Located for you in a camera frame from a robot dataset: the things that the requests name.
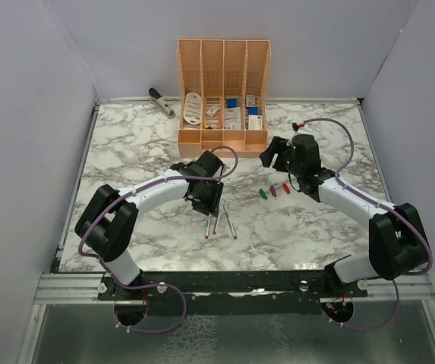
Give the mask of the red white pen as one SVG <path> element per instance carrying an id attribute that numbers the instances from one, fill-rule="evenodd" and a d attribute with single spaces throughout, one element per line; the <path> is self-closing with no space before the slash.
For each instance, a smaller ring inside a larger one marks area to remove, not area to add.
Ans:
<path id="1" fill-rule="evenodd" d="M 212 222 L 212 214 L 208 214 L 207 216 L 207 220 L 206 220 L 206 230 L 205 230 L 205 239 L 209 239 L 210 237 L 210 227 L 211 227 L 211 222 Z"/>

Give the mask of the red pen cap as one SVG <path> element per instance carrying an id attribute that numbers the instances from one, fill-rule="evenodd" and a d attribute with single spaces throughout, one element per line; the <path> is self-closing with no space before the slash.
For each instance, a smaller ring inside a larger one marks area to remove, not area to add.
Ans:
<path id="1" fill-rule="evenodd" d="M 283 186 L 284 191 L 285 191 L 287 194 L 290 194 L 290 193 L 291 193 L 291 190 L 290 190 L 288 184 L 283 183 L 282 186 Z"/>

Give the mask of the purple white pen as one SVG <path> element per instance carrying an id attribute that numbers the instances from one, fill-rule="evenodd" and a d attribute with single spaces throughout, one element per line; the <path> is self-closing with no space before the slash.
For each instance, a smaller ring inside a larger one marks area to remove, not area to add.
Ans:
<path id="1" fill-rule="evenodd" d="M 213 235 L 217 234 L 217 230 L 219 228 L 219 223 L 220 223 L 221 218 L 222 218 L 222 213 L 223 213 L 223 208 L 222 208 L 222 205 L 220 205 L 219 206 L 219 211 L 218 211 L 218 214 L 217 214 L 217 217 L 216 217 L 216 221 L 215 221 L 214 226 L 213 226 Z"/>

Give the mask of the purple pen cap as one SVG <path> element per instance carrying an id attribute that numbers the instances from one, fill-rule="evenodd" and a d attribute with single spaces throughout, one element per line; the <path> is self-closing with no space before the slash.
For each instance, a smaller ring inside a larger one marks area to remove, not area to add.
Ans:
<path id="1" fill-rule="evenodd" d="M 273 197 L 277 197 L 276 188 L 273 185 L 270 186 L 270 192 L 273 195 Z"/>

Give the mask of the green white pen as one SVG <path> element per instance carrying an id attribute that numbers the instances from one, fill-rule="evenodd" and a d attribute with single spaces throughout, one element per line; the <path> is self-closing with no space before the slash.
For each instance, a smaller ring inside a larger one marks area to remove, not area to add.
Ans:
<path id="1" fill-rule="evenodd" d="M 229 214 L 229 208 L 228 208 L 228 206 L 226 204 L 224 204 L 223 205 L 223 209 L 224 209 L 224 213 L 225 213 L 228 225 L 229 225 L 229 229 L 231 231 L 231 235 L 232 235 L 234 240 L 237 240 L 238 236 L 237 236 L 237 233 L 236 233 L 236 230 L 235 230 L 235 226 L 233 225 L 231 216 Z"/>

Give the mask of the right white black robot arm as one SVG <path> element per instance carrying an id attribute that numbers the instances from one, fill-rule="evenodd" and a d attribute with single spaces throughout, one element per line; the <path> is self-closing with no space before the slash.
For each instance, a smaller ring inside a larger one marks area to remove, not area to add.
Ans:
<path id="1" fill-rule="evenodd" d="M 313 136 L 298 134 L 291 140 L 275 136 L 260 160 L 263 166 L 294 177 L 303 194 L 367 229 L 368 251 L 332 263 L 333 272 L 323 277 L 323 288 L 330 296 L 341 296 L 353 281 L 391 281 L 428 266 L 431 251 L 418 210 L 409 203 L 382 202 L 338 181 L 335 172 L 321 165 Z"/>

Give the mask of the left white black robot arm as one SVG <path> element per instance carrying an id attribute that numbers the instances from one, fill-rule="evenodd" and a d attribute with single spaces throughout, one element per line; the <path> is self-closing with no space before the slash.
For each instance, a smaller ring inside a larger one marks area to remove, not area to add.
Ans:
<path id="1" fill-rule="evenodd" d="M 117 190 L 99 187 L 77 221 L 74 231 L 81 242 L 115 276 L 115 289 L 125 299 L 137 297 L 142 288 L 140 267 L 128 247 L 138 218 L 177 199 L 191 202 L 194 211 L 217 216 L 223 183 L 223 161 L 205 151 L 193 162 L 177 163 L 146 183 Z"/>

